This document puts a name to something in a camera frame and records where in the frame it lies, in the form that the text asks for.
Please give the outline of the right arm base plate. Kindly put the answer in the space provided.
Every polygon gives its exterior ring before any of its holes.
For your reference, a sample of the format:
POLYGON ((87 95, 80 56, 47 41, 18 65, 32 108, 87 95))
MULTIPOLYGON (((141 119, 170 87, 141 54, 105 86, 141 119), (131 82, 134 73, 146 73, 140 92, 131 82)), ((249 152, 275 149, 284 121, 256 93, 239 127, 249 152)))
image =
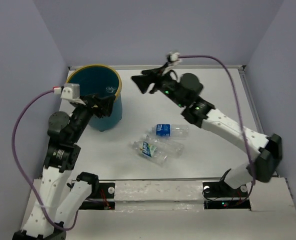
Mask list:
POLYGON ((246 185, 233 189, 221 186, 219 181, 206 181, 202 187, 205 210, 251 209, 246 185))

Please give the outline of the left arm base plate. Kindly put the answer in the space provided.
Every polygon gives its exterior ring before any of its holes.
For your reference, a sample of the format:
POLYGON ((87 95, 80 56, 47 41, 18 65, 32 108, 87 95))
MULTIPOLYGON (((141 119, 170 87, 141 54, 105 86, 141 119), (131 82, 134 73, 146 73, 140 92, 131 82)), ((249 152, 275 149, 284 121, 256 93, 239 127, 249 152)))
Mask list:
POLYGON ((100 182, 98 190, 92 192, 91 195, 83 201, 79 210, 114 210, 115 190, 116 184, 114 182, 100 182))

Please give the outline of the clear unlabelled plastic bottle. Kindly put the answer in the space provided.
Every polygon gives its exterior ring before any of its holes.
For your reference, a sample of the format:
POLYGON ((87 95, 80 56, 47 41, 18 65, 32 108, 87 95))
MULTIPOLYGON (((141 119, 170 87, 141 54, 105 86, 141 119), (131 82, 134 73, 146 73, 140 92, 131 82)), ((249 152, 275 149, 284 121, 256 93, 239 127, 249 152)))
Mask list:
POLYGON ((176 142, 167 137, 144 134, 141 139, 156 146, 173 158, 179 158, 183 154, 185 147, 182 143, 176 142))

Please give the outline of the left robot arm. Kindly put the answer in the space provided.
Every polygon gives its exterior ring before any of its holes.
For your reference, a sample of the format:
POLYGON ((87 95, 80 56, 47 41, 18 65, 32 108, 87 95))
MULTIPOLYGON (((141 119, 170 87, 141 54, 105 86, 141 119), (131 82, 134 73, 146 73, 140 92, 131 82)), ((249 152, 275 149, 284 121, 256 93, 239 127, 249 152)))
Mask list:
POLYGON ((68 101, 75 107, 72 114, 58 111, 49 117, 49 142, 40 189, 36 190, 27 174, 22 174, 31 186, 36 202, 22 229, 13 234, 14 240, 64 240, 67 231, 76 224, 80 206, 97 194, 101 201, 89 201, 96 209, 112 208, 97 175, 82 172, 73 184, 67 181, 81 151, 77 142, 90 119, 110 116, 115 98, 114 95, 99 97, 97 94, 69 97, 68 101))

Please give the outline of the clear bottle green blue label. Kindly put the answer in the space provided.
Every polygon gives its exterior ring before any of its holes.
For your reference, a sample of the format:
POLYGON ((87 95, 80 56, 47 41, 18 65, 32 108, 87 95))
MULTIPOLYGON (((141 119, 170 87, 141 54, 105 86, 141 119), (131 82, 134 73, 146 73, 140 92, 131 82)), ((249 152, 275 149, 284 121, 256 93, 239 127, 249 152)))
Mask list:
POLYGON ((134 141, 130 144, 133 151, 140 157, 158 166, 163 166, 169 156, 160 148, 145 140, 134 141))

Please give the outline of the clear bottle black cap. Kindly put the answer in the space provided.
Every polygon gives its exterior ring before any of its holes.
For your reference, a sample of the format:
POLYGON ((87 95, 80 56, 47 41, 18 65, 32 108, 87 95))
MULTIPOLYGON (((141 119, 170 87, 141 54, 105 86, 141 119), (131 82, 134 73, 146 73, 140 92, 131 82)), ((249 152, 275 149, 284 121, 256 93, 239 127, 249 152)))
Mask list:
POLYGON ((118 88, 114 87, 114 86, 107 86, 105 89, 106 93, 109 95, 114 95, 117 90, 118 90, 118 88))

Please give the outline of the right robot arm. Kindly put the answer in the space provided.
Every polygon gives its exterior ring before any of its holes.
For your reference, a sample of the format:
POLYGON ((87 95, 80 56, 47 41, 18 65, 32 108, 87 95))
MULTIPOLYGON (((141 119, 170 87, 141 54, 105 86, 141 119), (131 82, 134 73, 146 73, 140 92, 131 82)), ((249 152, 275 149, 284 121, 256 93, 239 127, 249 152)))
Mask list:
POLYGON ((268 183, 283 158, 282 138, 267 136, 241 126, 223 114, 212 103, 200 97, 203 85, 192 73, 172 78, 173 70, 163 73, 164 67, 143 70, 131 80, 142 94, 163 93, 183 108, 183 118, 196 127, 211 132, 245 152, 250 162, 228 169, 218 182, 206 190, 210 198, 230 197, 248 183, 268 183))

